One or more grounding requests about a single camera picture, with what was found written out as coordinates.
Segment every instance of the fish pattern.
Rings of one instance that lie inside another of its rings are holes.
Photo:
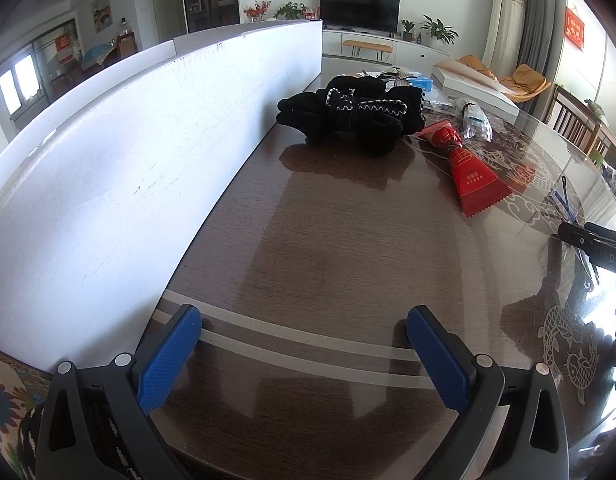
[[[537,337],[543,339],[543,361],[550,367],[557,385],[563,378],[556,358],[560,351],[560,341],[568,345],[568,357],[563,366],[576,387],[576,394],[581,404],[585,404],[585,389],[592,383],[599,362],[594,324],[589,325],[585,326],[581,318],[568,309],[555,305],[546,314],[543,325],[537,333]],[[590,332],[592,336],[587,338],[584,332]],[[587,340],[587,354],[583,352],[584,340]]]

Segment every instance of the television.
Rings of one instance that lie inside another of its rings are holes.
[[[396,32],[400,0],[319,0],[325,25]]]

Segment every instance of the blue gripper pad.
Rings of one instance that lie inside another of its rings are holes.
[[[145,415],[158,408],[201,334],[201,314],[191,307],[170,330],[139,378],[137,403]]]
[[[446,408],[460,415],[470,405],[467,375],[417,307],[408,312],[406,330]]]

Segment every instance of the potted plant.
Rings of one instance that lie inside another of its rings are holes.
[[[415,22],[410,22],[409,20],[401,20],[401,25],[403,25],[403,41],[412,41],[411,30],[415,28]]]
[[[424,14],[426,22],[421,28],[430,31],[430,47],[437,50],[444,50],[447,44],[454,44],[454,40],[459,37],[459,34],[452,27],[446,27],[443,22],[437,18],[433,20],[430,16]]]
[[[264,20],[264,16],[267,13],[267,10],[270,8],[270,2],[255,2],[255,6],[246,7],[243,9],[243,12],[248,16],[253,22],[262,22]]]
[[[303,17],[303,13],[310,10],[304,4],[293,4],[292,2],[286,3],[283,7],[279,7],[279,10],[275,12],[275,18],[283,18],[285,20],[300,20]]]

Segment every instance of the floral cushion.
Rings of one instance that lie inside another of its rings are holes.
[[[44,402],[50,376],[0,353],[0,452],[21,477],[17,436],[22,418]]]

